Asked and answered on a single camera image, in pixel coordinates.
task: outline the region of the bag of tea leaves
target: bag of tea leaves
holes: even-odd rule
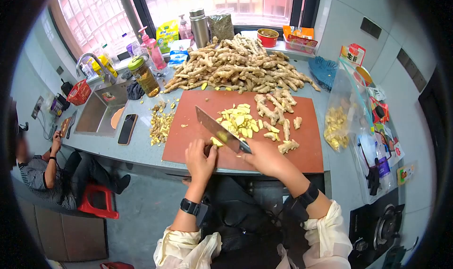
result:
[[[233,23],[231,22],[231,14],[215,14],[207,17],[211,38],[217,36],[219,41],[234,37]]]

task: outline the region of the window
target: window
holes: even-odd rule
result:
[[[58,0],[64,19],[82,52],[107,43],[117,54],[126,51],[122,35],[136,40],[121,0]]]
[[[184,13],[204,8],[206,15],[231,13],[235,25],[277,26],[289,25],[293,0],[145,0],[153,23],[179,19]]]

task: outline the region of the bag of sliced ginger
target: bag of sliced ginger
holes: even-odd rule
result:
[[[330,92],[323,136],[335,151],[346,149],[352,135],[370,134],[373,124],[365,80],[355,69],[338,59],[338,70]]]

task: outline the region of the yellow bag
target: yellow bag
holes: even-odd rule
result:
[[[162,53],[169,52],[171,43],[175,40],[179,40],[178,21],[175,19],[164,22],[157,28],[156,37],[160,51]]]

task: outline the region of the gray countertop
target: gray countertop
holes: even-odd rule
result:
[[[297,71],[310,75],[308,62],[300,59],[291,59],[290,63],[297,68]],[[171,71],[170,75],[166,78],[171,79],[172,74],[173,73]],[[159,94],[153,98],[144,96],[142,104],[140,103],[140,100],[128,101],[119,123],[121,124],[124,121],[127,114],[136,113],[139,115],[128,146],[118,145],[117,141],[120,133],[119,130],[116,130],[114,137],[77,134],[75,132],[75,128],[82,114],[84,105],[77,107],[71,105],[71,107],[65,112],[65,115],[62,116],[58,122],[58,125],[60,126],[61,122],[65,118],[69,117],[75,109],[78,109],[75,124],[72,127],[71,136],[69,139],[63,138],[62,144],[103,157],[157,168],[165,173],[179,173],[187,171],[185,164],[162,161],[161,158],[165,144],[161,144],[161,146],[151,146],[149,137],[151,120],[151,111],[149,109],[160,100],[167,102],[167,99],[178,105],[179,102],[176,102],[174,98],[180,98],[182,92],[183,90],[178,89],[168,94]],[[360,193],[360,185],[357,179],[357,172],[351,150],[348,148],[340,153],[335,152],[329,147],[322,136],[324,128],[324,114],[330,94],[324,90],[317,92],[310,85],[306,85],[303,89],[299,89],[297,92],[292,92],[292,95],[313,99],[318,119],[319,134],[321,135],[324,171],[328,173],[327,177],[330,177],[331,197],[342,206],[345,225],[348,227],[349,211],[363,206],[364,203]],[[216,172],[224,174],[254,173],[231,169],[217,169]]]

